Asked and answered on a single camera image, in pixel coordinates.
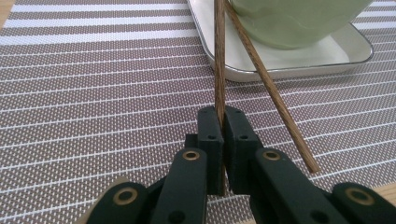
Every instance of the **chopsticks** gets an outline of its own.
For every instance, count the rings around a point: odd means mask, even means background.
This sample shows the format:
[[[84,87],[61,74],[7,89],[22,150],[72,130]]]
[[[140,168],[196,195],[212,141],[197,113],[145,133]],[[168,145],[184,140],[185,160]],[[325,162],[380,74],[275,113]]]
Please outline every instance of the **chopsticks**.
[[[260,59],[259,54],[257,51],[254,49],[253,44],[251,43],[250,39],[248,38],[248,35],[246,34],[246,31],[244,27],[242,26],[241,22],[239,21],[238,17],[236,16],[235,11],[233,10],[233,7],[231,6],[230,2],[228,0],[216,0],[216,2],[223,2],[227,15],[233,22],[233,26],[235,30],[237,31],[239,38],[241,39],[247,54],[250,57],[250,60],[253,62],[254,66],[257,69],[257,72],[260,75],[260,78],[262,79],[262,83],[264,84],[265,88],[268,90],[268,93],[271,96],[271,99],[273,100],[277,112],[279,113],[280,117],[282,118],[286,128],[288,129],[288,132],[291,136],[291,139],[293,140],[295,146],[297,146],[297,149],[300,152],[301,157],[303,158],[303,161],[308,168],[310,173],[315,173],[320,170],[317,162],[315,161],[311,150],[309,149],[307,143],[303,139],[303,136],[298,129],[296,123],[294,122],[293,118],[291,117],[291,114],[289,110],[286,108],[285,103],[283,102],[276,84],[274,81],[271,79],[269,76],[264,64],[262,63],[262,60]]]
[[[215,0],[215,109],[223,128],[225,111],[225,25],[224,1]]]

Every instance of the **white stripe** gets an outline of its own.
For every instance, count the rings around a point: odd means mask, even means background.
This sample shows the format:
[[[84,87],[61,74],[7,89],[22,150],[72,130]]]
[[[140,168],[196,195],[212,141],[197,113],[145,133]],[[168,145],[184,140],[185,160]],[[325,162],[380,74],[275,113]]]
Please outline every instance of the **white stripe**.
[[[388,2],[373,2],[370,7],[395,7],[395,1],[388,1]]]
[[[329,135],[337,135],[337,134],[343,134],[343,133],[353,133],[353,132],[369,130],[369,129],[373,129],[373,128],[381,128],[381,127],[394,125],[394,124],[396,124],[396,122],[378,124],[378,125],[374,125],[374,126],[368,126],[368,127],[363,127],[363,128],[359,128],[359,129],[346,130],[346,131],[337,132],[337,133],[319,134],[319,135],[314,135],[314,136],[310,136],[310,137],[305,137],[305,140],[315,139],[315,138],[319,138],[319,137],[326,137],[326,136],[329,136]],[[285,142],[279,142],[279,143],[273,143],[273,144],[270,144],[270,145],[265,145],[265,147],[278,147],[278,146],[282,146],[282,145],[286,145],[286,144],[292,144],[292,143],[293,143],[292,141],[285,141]]]
[[[323,92],[323,91],[338,91],[338,90],[346,90],[346,89],[353,89],[359,87],[367,87],[367,86],[374,86],[374,85],[382,85],[382,84],[390,84],[396,83],[396,81],[384,81],[384,82],[376,82],[376,83],[367,83],[367,84],[360,84],[356,86],[345,86],[345,87],[337,87],[337,88],[329,88],[329,89],[322,89],[322,90],[312,90],[312,91],[294,91],[288,93],[282,93],[282,96],[287,95],[295,95],[295,94],[302,94],[302,93],[313,93],[313,92]]]
[[[121,83],[121,84],[111,84],[111,85],[92,86],[92,87],[79,87],[79,88],[70,88],[70,89],[61,89],[61,90],[15,92],[15,93],[9,93],[9,94],[0,94],[0,97],[16,96],[16,95],[32,95],[32,94],[42,94],[42,93],[62,92],[62,91],[85,91],[85,90],[95,90],[95,89],[113,88],[113,87],[125,87],[125,86],[141,85],[141,84],[193,81],[193,80],[208,79],[208,78],[213,79],[213,77],[184,77],[184,78],[173,78],[173,79],[166,79],[166,80],[143,81],[143,82],[135,82],[135,83]]]
[[[63,27],[63,26],[97,26],[149,23],[193,22],[191,16],[169,17],[133,17],[133,18],[98,18],[98,19],[67,19],[67,20],[7,20],[4,27]]]
[[[350,147],[350,148],[339,149],[339,150],[335,150],[335,151],[321,153],[321,154],[315,155],[314,157],[315,158],[324,157],[324,156],[332,155],[332,154],[335,154],[335,153],[353,151],[353,150],[356,150],[356,149],[361,149],[361,148],[366,148],[366,147],[376,147],[376,146],[380,146],[380,145],[384,145],[384,144],[388,144],[388,143],[394,143],[394,142],[396,142],[396,139],[383,141],[383,142],[376,142],[376,143],[363,145],[363,146],[358,146],[358,147]]]
[[[396,28],[395,21],[353,23],[358,30]]]
[[[20,187],[20,188],[15,188],[15,189],[5,189],[5,190],[1,190],[0,194],[2,194],[2,193],[10,193],[10,192],[19,191],[19,190],[42,188],[42,187],[51,186],[51,185],[59,185],[59,184],[62,184],[62,183],[75,182],[75,181],[79,181],[79,180],[83,180],[83,179],[92,179],[92,178],[97,178],[97,177],[106,176],[106,175],[120,175],[120,174],[123,174],[123,173],[147,170],[147,169],[150,169],[150,168],[156,168],[156,167],[166,166],[166,165],[170,165],[170,164],[172,164],[172,162],[153,164],[153,165],[149,165],[149,166],[134,167],[134,168],[131,168],[131,169],[112,171],[112,172],[101,173],[101,174],[96,174],[96,175],[84,175],[84,176],[81,176],[81,177],[75,177],[75,178],[70,178],[70,179],[65,179],[65,180],[52,181],[52,182],[48,182],[48,183],[36,184],[36,185]]]
[[[363,165],[363,166],[349,168],[349,169],[345,169],[345,170],[342,170],[342,171],[337,171],[337,172],[326,174],[326,175],[319,175],[319,176],[311,177],[311,178],[309,178],[309,180],[316,180],[316,179],[321,179],[323,177],[328,177],[328,176],[332,176],[332,175],[339,175],[339,174],[342,174],[342,173],[355,171],[355,170],[360,170],[360,169],[364,169],[364,168],[369,168],[369,167],[373,167],[373,166],[377,166],[377,165],[382,165],[382,164],[393,162],[393,161],[396,161],[396,159],[392,159],[392,160],[388,160],[388,161],[379,161],[379,162],[376,162],[376,163],[371,163],[371,164],[366,164],[366,165]]]
[[[34,214],[45,213],[45,212],[49,212],[49,211],[53,211],[53,210],[60,210],[60,209],[64,209],[64,208],[70,208],[70,207],[79,206],[79,205],[83,205],[83,204],[87,204],[87,203],[91,204],[91,203],[93,203],[95,201],[96,201],[96,199],[92,199],[92,200],[88,200],[88,201],[84,201],[84,202],[68,203],[68,204],[63,204],[63,205],[59,205],[59,206],[52,206],[50,208],[44,208],[44,209],[40,209],[40,210],[20,213],[20,214],[8,216],[8,217],[0,217],[0,221],[12,219],[12,218],[17,218],[17,217],[31,216],[31,215],[34,215]]]
[[[116,130],[116,131],[104,132],[104,133],[89,133],[89,134],[68,136],[68,137],[57,138],[57,139],[51,138],[51,139],[42,140],[42,141],[27,142],[27,143],[8,145],[8,146],[5,145],[5,146],[1,146],[0,149],[10,148],[10,147],[31,146],[31,145],[45,144],[45,143],[52,143],[52,142],[61,142],[61,141],[75,140],[75,139],[95,137],[95,136],[103,136],[103,135],[115,134],[115,133],[131,133],[131,132],[142,131],[142,130],[147,130],[147,129],[166,128],[166,127],[178,126],[178,125],[183,125],[183,124],[193,124],[193,123],[196,123],[196,120],[188,120],[188,121],[183,121],[183,122],[178,122],[178,123],[160,124],[160,125],[132,128],[132,129],[126,129],[126,130]]]
[[[125,11],[125,10],[171,10],[189,9],[187,4],[127,4],[127,5],[14,5],[12,12],[78,12],[78,11]]]
[[[395,17],[396,11],[363,11],[358,17]]]
[[[341,103],[341,102],[331,102],[331,103],[327,103],[328,105],[332,105],[332,104],[337,104],[337,103]],[[313,105],[300,105],[299,107],[306,107],[306,106],[313,106]],[[301,121],[296,121],[297,124],[302,124],[302,123],[308,123],[308,122],[312,122],[312,121],[318,121],[318,120],[325,120],[325,119],[339,119],[339,118],[345,118],[345,117],[350,117],[350,116],[356,116],[356,115],[363,115],[363,114],[369,114],[369,113],[374,113],[374,112],[380,112],[380,111],[385,111],[385,110],[391,110],[391,109],[396,109],[396,106],[393,107],[387,107],[387,108],[380,108],[380,109],[375,109],[375,110],[364,110],[361,112],[356,112],[356,113],[350,113],[350,114],[344,114],[344,115],[337,115],[337,116],[331,116],[331,117],[323,117],[323,118],[317,118],[317,119],[306,119],[306,120],[301,120]],[[255,115],[257,114],[263,114],[265,112],[257,112],[254,113]],[[257,128],[254,131],[263,131],[263,130],[271,130],[271,129],[275,129],[275,128],[282,128],[285,127],[284,124],[279,124],[279,125],[274,125],[274,126],[268,126],[268,127],[263,127],[263,128]]]
[[[219,199],[215,199],[212,201],[207,202],[207,204],[213,204],[213,203],[222,203],[222,202],[226,202],[226,201],[230,201],[230,200],[234,200],[234,199],[239,199],[239,198],[244,198],[247,197],[247,195],[234,195],[234,196],[229,196],[229,197],[223,197],[223,198],[219,198]]]
[[[93,49],[93,50],[80,50],[80,51],[61,51],[61,52],[43,52],[43,53],[25,53],[25,54],[0,54],[0,57],[16,57],[16,56],[44,56],[44,55],[65,55],[65,54],[78,54],[78,53],[97,53],[97,52],[116,52],[116,51],[129,51],[133,49],[182,49],[188,47],[201,47],[201,44],[179,45],[179,46],[161,46],[161,47],[146,47],[146,48],[129,48],[129,49]]]
[[[33,80],[46,80],[46,79],[55,79],[55,78],[69,78],[69,77],[90,77],[90,76],[103,76],[103,75],[115,75],[115,74],[123,74],[123,73],[132,73],[132,72],[147,72],[147,71],[161,71],[161,70],[172,70],[179,68],[197,68],[197,67],[208,67],[210,64],[198,64],[198,65],[188,65],[188,66],[169,66],[166,68],[149,68],[149,69],[136,69],[136,70],[126,70],[120,72],[105,72],[105,73],[89,73],[89,74],[77,74],[77,75],[69,75],[69,76],[59,76],[59,77],[33,77],[33,78],[21,78],[21,79],[9,79],[9,80],[0,80],[2,82],[19,82],[19,81],[33,81]]]
[[[94,62],[82,62],[82,63],[47,63],[47,64],[34,64],[34,65],[22,65],[22,66],[10,66],[10,67],[0,67],[2,69],[19,69],[19,68],[31,68],[31,67],[51,67],[51,66],[65,66],[65,65],[78,65],[78,64],[96,64],[96,63],[121,63],[121,62],[136,62],[154,59],[174,59],[174,58],[190,58],[195,56],[206,56],[206,54],[186,54],[186,55],[173,55],[173,56],[163,56],[163,57],[153,57],[153,58],[133,58],[133,59],[117,59],[108,61],[94,61]]]
[[[18,35],[0,36],[1,45],[38,45],[38,44],[62,44],[62,43],[86,43],[101,41],[121,41],[136,39],[159,39],[196,37],[198,33],[191,30],[170,30],[170,31],[146,31],[146,32],[125,32],[125,33],[104,33],[104,34],[77,34],[77,35]]]
[[[163,146],[176,145],[176,144],[182,144],[182,143],[184,143],[184,140],[152,144],[152,145],[146,145],[146,146],[139,146],[139,147],[121,148],[121,149],[115,149],[115,150],[111,150],[111,151],[101,151],[101,152],[95,152],[92,154],[77,155],[77,156],[71,156],[71,157],[65,157],[65,158],[59,158],[59,159],[47,160],[47,161],[27,162],[27,163],[18,164],[18,165],[10,165],[10,166],[5,166],[5,167],[0,167],[0,171],[22,168],[22,167],[26,167],[26,166],[42,165],[42,164],[52,163],[52,162],[80,160],[80,159],[89,158],[89,157],[104,156],[104,155],[109,155],[109,154],[125,152],[125,151],[141,150],[141,149],[150,148],[150,147],[163,147]]]

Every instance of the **screw hole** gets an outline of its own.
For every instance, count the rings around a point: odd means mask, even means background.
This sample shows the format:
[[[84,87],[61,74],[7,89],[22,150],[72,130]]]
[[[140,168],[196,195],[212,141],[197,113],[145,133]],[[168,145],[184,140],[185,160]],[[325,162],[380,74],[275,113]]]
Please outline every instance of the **screw hole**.
[[[119,195],[119,199],[120,199],[121,201],[126,201],[126,200],[132,198],[133,195],[134,195],[134,194],[133,194],[131,191],[124,191],[123,193],[121,193],[121,194]]]
[[[183,158],[187,161],[196,161],[200,157],[199,153],[196,151],[187,151],[183,153]]]
[[[346,196],[353,202],[361,205],[373,205],[375,200],[373,196],[366,191],[357,188],[346,189]]]
[[[116,205],[126,205],[132,203],[137,198],[137,190],[127,187],[120,189],[117,193],[113,196],[113,202]]]
[[[174,211],[171,214],[169,214],[169,217],[168,217],[168,220],[171,223],[175,223],[175,224],[182,223],[184,221],[184,219],[186,219],[186,216],[181,211]]]
[[[311,217],[317,222],[317,223],[329,223],[330,219],[329,217],[320,211],[314,210],[311,212]]]
[[[262,154],[265,159],[270,161],[277,161],[280,159],[280,155],[274,151],[266,151]]]

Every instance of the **woven placemat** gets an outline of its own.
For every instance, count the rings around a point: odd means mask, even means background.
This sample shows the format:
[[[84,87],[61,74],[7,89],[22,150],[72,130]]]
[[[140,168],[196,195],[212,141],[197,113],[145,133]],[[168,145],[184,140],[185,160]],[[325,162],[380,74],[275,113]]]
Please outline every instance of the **woven placemat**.
[[[322,172],[309,175],[259,82],[227,82],[268,147],[317,186],[396,181],[396,3],[354,24],[374,58],[277,80]],[[17,0],[0,31],[0,221],[73,222],[117,176],[166,175],[214,78],[186,0]],[[248,197],[209,197],[207,223],[251,219]]]

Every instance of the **wooden table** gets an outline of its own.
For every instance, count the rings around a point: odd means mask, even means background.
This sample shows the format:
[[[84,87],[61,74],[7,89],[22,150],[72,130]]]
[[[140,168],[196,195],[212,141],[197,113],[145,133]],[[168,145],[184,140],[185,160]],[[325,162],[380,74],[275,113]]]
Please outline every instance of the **wooden table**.
[[[3,27],[14,3],[15,0],[0,0],[0,29]],[[376,188],[375,191],[396,205],[396,183]]]

